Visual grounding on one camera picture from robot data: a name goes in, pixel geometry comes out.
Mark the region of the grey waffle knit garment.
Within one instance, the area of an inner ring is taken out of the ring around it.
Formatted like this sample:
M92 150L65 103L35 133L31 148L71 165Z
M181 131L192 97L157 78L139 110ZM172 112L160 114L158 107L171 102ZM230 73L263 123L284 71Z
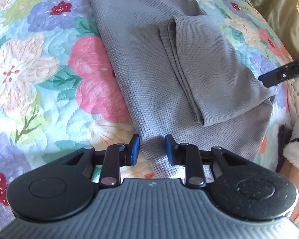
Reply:
M141 150L157 177L176 175L164 140L256 158L273 93L196 0L90 0Z

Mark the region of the white fluffy plush toy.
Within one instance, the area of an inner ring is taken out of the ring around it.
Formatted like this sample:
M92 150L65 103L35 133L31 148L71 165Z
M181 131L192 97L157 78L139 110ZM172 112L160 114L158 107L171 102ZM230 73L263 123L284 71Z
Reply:
M293 130L291 139L283 150L283 156L299 169L299 78L287 84L287 100Z

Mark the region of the floral quilted bedspread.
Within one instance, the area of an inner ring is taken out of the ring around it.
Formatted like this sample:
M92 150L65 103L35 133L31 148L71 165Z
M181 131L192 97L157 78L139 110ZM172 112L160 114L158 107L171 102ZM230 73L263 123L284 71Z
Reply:
M292 60L247 0L197 0L258 76ZM0 0L0 230L13 220L7 186L92 145L129 142L134 127L92 20L90 0ZM276 93L256 163L275 170L278 130L291 127L287 85Z

